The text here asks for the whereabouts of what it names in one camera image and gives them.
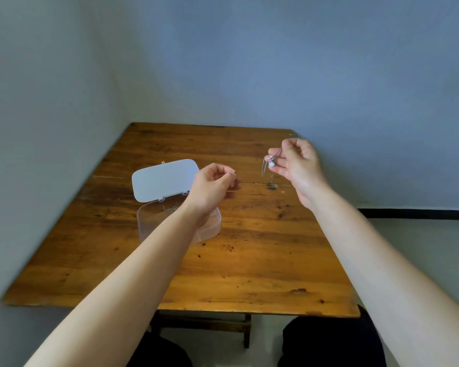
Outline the person's right hand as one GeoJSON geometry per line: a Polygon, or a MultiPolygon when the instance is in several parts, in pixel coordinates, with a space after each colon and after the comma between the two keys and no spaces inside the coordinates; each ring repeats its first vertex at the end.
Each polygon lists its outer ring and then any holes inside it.
{"type": "Polygon", "coordinates": [[[321,194],[331,191],[316,149],[308,140],[300,138],[285,139],[280,147],[292,148],[291,165],[268,167],[269,170],[286,178],[294,186],[301,204],[314,211],[321,194]]]}

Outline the black skirting strip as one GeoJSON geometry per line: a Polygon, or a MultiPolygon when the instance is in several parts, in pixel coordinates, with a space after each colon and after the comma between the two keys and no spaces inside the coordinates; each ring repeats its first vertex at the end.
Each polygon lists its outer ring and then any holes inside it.
{"type": "Polygon", "coordinates": [[[459,221],[459,210],[359,208],[368,219],[451,220],[459,221]]]}

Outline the person's left forearm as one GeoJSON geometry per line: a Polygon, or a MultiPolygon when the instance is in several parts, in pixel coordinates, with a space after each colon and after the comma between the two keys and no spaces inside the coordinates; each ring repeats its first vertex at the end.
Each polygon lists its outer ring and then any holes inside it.
{"type": "Polygon", "coordinates": [[[61,321],[24,367],[125,367],[212,209],[184,202],[61,321]]]}

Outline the person's leg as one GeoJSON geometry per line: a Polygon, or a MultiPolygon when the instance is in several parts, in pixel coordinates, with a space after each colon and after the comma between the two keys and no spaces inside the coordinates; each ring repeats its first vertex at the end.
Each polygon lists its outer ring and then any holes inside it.
{"type": "Polygon", "coordinates": [[[358,318],[299,316],[282,332],[277,367],[387,367],[379,333],[367,310],[358,318]]]}
{"type": "Polygon", "coordinates": [[[144,333],[126,367],[193,367],[187,352],[158,334],[144,333]]]}

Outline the wooden table base frame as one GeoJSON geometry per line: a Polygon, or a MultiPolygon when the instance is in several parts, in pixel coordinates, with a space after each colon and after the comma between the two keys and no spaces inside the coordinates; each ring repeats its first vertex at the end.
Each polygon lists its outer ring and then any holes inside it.
{"type": "Polygon", "coordinates": [[[237,313],[242,319],[197,316],[194,314],[168,314],[157,310],[150,321],[149,329],[160,336],[163,328],[198,329],[207,331],[232,332],[243,334],[243,347],[250,348],[251,314],[237,313]]]}

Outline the person's left leg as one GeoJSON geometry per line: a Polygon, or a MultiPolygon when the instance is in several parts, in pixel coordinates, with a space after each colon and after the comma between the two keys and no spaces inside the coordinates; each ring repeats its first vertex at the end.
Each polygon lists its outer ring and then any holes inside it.
{"type": "Polygon", "coordinates": [[[126,367],[193,367],[187,352],[158,334],[144,333],[126,367]]]}

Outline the clear plastic box with lid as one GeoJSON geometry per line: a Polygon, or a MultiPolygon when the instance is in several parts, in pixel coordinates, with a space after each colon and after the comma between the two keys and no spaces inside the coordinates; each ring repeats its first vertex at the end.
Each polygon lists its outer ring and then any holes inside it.
{"type": "Polygon", "coordinates": [[[142,203],[136,214],[141,242],[169,217],[165,209],[183,204],[199,170],[196,161],[183,159],[142,168],[132,174],[134,198],[142,203]]]}

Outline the person's left hand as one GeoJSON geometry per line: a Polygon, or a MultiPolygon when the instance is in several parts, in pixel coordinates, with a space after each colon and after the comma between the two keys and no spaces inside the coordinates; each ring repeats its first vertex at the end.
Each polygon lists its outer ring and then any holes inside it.
{"type": "Polygon", "coordinates": [[[204,225],[224,200],[219,198],[219,179],[234,177],[232,170],[229,166],[212,163],[196,174],[188,197],[182,204],[182,215],[191,226],[199,228],[204,225]]]}

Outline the person's right forearm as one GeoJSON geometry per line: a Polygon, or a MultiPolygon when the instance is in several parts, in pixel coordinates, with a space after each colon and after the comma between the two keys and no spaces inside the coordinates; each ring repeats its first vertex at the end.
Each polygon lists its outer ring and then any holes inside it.
{"type": "Polygon", "coordinates": [[[328,185],[301,191],[401,367],[459,367],[459,304],[328,185]]]}

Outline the person's right leg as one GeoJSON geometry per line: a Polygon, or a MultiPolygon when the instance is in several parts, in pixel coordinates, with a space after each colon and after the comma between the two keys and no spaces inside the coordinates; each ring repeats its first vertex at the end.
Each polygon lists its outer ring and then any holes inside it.
{"type": "Polygon", "coordinates": [[[299,316],[282,332],[277,367],[387,367],[379,333],[367,310],[358,318],[299,316]]]}

